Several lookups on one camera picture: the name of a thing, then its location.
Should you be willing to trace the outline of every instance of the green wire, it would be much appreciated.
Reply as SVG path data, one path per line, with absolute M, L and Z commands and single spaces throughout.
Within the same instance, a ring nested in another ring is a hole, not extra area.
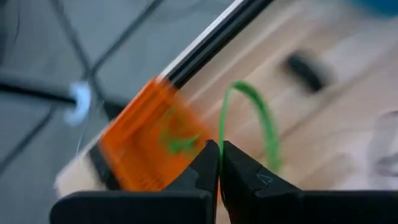
M 267 144 L 264 144 L 264 154 L 268 158 L 268 166 L 270 170 L 277 172 L 280 168 L 280 153 L 279 153 L 279 138 L 277 130 L 274 126 L 271 113 L 267 105 L 263 102 L 260 94 L 250 84 L 244 81 L 232 82 L 227 90 L 225 91 L 224 102 L 221 108 L 220 114 L 220 126 L 219 126 L 219 147 L 220 147 L 220 175 L 223 173 L 223 155 L 224 155 L 224 127 L 226 112 L 228 110 L 228 98 L 231 90 L 238 90 L 245 94 L 253 103 L 257 109 L 260 125 L 262 128 L 262 134 Z

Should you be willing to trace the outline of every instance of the gray floor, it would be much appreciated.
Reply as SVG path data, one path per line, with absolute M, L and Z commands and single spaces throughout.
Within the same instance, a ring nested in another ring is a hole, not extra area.
M 150 3 L 150 0 L 63 0 L 65 12 L 94 62 Z M 231 0 L 165 0 L 98 72 L 108 96 L 132 98 L 158 74 Z M 0 9 L 6 32 L 0 72 L 21 80 L 68 88 L 83 69 L 49 0 L 9 0 Z M 88 120 L 84 145 L 107 123 L 98 100 Z M 0 174 L 0 223 L 48 223 L 56 201 L 53 180 L 75 155 L 83 124 L 70 127 L 65 108 L 0 92 L 0 161 L 34 126 L 50 121 Z

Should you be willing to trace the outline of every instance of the black object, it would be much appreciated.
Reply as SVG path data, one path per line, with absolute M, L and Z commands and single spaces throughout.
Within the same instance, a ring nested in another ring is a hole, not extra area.
M 215 222 L 218 146 L 209 141 L 189 167 L 161 192 L 80 192 L 58 201 L 50 222 L 192 223 Z
M 397 223 L 396 191 L 306 191 L 296 188 L 228 141 L 220 173 L 232 224 Z M 218 146 L 208 141 L 189 167 L 161 192 L 81 192 L 52 208 L 51 224 L 215 222 Z
M 316 93 L 327 84 L 326 77 L 318 68 L 315 59 L 302 51 L 290 55 L 285 66 L 312 92 Z

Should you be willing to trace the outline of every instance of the orange plastic piece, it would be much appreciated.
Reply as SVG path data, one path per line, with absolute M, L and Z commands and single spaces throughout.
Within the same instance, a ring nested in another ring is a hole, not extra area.
M 162 190 L 203 149 L 209 132 L 165 81 L 151 80 L 100 139 L 101 153 L 121 187 Z M 173 139 L 192 139 L 190 149 L 173 152 Z

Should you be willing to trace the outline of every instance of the blue object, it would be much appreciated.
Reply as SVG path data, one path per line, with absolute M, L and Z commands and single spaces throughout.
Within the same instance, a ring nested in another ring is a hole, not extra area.
M 398 0 L 355 0 L 378 14 L 398 15 Z

